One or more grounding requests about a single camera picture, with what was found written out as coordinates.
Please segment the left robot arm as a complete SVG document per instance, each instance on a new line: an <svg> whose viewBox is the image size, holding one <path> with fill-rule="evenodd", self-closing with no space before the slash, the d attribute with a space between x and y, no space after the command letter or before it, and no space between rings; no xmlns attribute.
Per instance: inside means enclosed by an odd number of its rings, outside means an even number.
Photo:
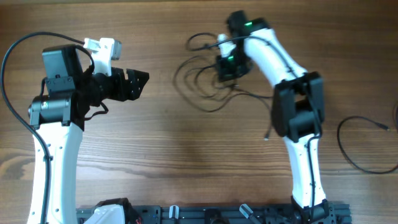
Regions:
<svg viewBox="0 0 398 224"><path fill-rule="evenodd" d="M103 100L136 100L149 74L112 67L102 72L92 63L82 70L79 45L44 49L47 73L42 90L29 106L30 126L39 135L35 144L35 169L29 223L77 223L76 164L92 106Z"/></svg>

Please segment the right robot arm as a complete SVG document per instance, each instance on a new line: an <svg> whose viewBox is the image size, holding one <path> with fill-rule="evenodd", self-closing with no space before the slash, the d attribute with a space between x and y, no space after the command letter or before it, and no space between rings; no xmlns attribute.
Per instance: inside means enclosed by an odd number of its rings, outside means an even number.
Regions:
<svg viewBox="0 0 398 224"><path fill-rule="evenodd" d="M219 82L244 76L252 63L259 67L274 91L272 126L289 153L294 221L315 223L326 218L328 201L318 163L318 142L325 119L323 79L292 59L263 18L250 21L243 11L236 11L226 23L231 36L218 36Z"/></svg>

